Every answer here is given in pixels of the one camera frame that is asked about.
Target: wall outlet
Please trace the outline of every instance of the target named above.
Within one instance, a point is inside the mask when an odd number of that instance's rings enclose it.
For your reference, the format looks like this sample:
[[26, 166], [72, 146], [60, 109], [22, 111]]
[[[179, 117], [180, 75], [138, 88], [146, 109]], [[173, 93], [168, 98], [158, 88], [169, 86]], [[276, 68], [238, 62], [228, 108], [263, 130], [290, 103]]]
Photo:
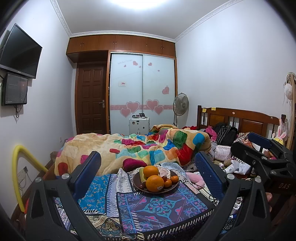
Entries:
[[22, 169], [18, 174], [17, 174], [17, 182], [21, 183], [24, 179], [26, 178], [26, 172], [24, 169]]

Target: standing fan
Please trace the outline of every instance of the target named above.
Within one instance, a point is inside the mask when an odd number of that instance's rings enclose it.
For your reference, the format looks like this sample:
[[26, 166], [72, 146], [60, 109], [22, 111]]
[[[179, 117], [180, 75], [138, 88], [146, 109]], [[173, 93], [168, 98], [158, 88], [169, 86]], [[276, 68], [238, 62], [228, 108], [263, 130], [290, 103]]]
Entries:
[[[176, 116], [184, 115], [186, 110], [188, 109], [189, 101], [187, 95], [180, 93], [174, 99], [173, 111]], [[177, 118], [175, 124], [175, 116], [174, 116], [174, 126], [177, 125]]]

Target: yellow hose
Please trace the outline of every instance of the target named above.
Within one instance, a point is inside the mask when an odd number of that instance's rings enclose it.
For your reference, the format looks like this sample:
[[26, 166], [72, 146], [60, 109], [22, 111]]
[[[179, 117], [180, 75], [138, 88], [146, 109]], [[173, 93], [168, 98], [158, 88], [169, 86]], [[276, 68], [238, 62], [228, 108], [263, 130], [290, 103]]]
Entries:
[[12, 154], [12, 180], [13, 180], [13, 187], [15, 189], [15, 195], [17, 197], [17, 202], [19, 204], [20, 210], [22, 212], [25, 211], [24, 204], [22, 202], [22, 196], [20, 194], [19, 186], [18, 186], [18, 179], [17, 179], [17, 162], [18, 162], [18, 153], [23, 152], [29, 158], [31, 164], [39, 171], [47, 172], [48, 170], [41, 165], [39, 161], [22, 145], [17, 145], [13, 150]]

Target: patterned tablecloth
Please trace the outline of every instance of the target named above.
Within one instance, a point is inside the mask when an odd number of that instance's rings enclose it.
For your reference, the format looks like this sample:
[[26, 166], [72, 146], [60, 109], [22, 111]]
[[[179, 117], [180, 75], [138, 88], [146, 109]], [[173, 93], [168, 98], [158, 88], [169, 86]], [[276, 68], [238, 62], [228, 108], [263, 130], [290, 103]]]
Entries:
[[[133, 187], [138, 170], [94, 178], [78, 204], [106, 240], [189, 240], [212, 213], [214, 205], [188, 181], [174, 163], [169, 166], [179, 176], [177, 188], [165, 194], [148, 194]], [[76, 234], [59, 198], [55, 203], [60, 217]]]

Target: sliding wardrobe door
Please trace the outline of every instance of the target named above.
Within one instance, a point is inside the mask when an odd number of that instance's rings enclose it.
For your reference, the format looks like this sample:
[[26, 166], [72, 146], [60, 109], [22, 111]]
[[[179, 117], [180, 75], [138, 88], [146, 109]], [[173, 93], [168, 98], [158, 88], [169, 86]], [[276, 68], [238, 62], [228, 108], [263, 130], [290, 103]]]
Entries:
[[173, 124], [175, 99], [174, 59], [143, 56], [143, 108], [153, 125]]
[[129, 118], [142, 112], [143, 56], [112, 54], [110, 76], [111, 134], [129, 135]]

